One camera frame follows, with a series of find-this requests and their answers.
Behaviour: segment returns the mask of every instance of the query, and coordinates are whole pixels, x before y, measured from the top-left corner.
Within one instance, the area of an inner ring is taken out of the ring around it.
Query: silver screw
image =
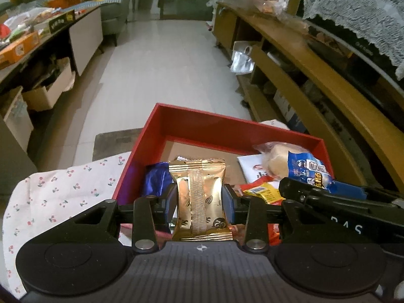
[[[140,239],[137,242],[135,242],[135,246],[136,248],[141,250],[151,249],[154,246],[154,241],[150,239]]]
[[[261,239],[251,239],[247,242],[247,247],[253,250],[259,250],[265,248],[266,244]]]

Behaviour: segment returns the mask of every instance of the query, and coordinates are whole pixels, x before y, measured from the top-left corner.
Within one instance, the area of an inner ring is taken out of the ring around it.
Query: plastic bag
[[[325,189],[329,189],[333,183],[321,160],[301,146],[267,142],[254,148],[264,155],[263,168],[276,179],[289,177]]]
[[[253,72],[255,63],[250,58],[251,50],[252,47],[248,46],[246,47],[244,52],[241,51],[234,52],[233,63],[232,66],[230,67],[231,72],[235,72],[237,74],[249,74]]]

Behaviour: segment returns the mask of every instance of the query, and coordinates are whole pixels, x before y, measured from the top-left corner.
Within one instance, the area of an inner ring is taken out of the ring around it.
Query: tiled floor
[[[118,47],[93,57],[59,104],[40,170],[92,159],[97,134],[143,127],[157,102],[250,119],[228,60],[204,22],[129,23]]]

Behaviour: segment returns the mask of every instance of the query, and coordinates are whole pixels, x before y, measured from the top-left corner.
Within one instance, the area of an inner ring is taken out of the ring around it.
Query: barcode
[[[262,191],[262,190],[265,190],[265,188],[264,187],[257,187],[257,188],[252,188],[252,189],[250,189],[253,193],[258,193],[258,192],[260,192],[260,191]]]

